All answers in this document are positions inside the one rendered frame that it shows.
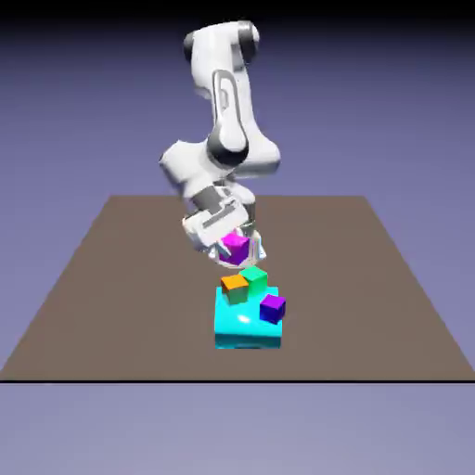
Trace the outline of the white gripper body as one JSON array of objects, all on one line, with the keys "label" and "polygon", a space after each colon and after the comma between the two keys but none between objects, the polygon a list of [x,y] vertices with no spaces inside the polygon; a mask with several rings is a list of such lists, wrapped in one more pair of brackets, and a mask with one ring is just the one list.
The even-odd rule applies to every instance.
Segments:
[{"label": "white gripper body", "polygon": [[211,214],[209,210],[195,212],[182,219],[182,227],[192,247],[197,251],[213,248],[229,253],[224,237],[248,220],[248,213],[238,202],[227,202],[222,209]]}]

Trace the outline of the small magenta cube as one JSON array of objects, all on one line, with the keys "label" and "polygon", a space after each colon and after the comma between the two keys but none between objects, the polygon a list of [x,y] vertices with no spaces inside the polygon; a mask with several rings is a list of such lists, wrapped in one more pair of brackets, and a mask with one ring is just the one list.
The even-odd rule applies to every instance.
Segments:
[{"label": "small magenta cube", "polygon": [[239,266],[248,258],[250,249],[250,239],[248,237],[232,232],[223,238],[223,243],[230,251],[228,257],[219,253],[220,259],[223,262]]}]

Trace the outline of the small orange cube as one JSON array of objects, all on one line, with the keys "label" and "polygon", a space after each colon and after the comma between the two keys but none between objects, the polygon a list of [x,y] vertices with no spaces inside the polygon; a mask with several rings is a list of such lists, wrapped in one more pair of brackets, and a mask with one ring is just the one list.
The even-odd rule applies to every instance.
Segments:
[{"label": "small orange cube", "polygon": [[230,305],[246,302],[249,296],[249,283],[242,274],[223,276],[221,278],[223,295]]}]

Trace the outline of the small green cube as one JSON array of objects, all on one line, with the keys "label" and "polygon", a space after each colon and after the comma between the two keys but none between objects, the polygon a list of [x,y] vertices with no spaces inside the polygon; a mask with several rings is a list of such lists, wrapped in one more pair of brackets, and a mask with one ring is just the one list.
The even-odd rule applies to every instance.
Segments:
[{"label": "small green cube", "polygon": [[247,267],[239,272],[247,281],[249,296],[261,294],[267,290],[268,275],[257,266]]}]

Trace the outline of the small purple cube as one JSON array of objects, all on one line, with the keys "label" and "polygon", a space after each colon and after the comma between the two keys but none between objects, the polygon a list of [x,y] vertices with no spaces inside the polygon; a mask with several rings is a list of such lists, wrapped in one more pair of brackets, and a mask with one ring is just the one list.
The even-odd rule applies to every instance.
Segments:
[{"label": "small purple cube", "polygon": [[277,325],[285,315],[286,302],[285,297],[267,294],[260,302],[260,319]]}]

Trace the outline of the large cyan box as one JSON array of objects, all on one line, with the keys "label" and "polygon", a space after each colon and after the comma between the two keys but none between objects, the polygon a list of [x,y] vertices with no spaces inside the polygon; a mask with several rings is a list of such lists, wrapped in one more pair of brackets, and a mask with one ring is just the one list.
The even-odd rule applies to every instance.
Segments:
[{"label": "large cyan box", "polygon": [[230,304],[223,291],[215,291],[214,340],[216,349],[275,349],[280,347],[282,320],[273,324],[260,318],[261,302],[279,296],[278,287],[268,287],[246,302]]}]

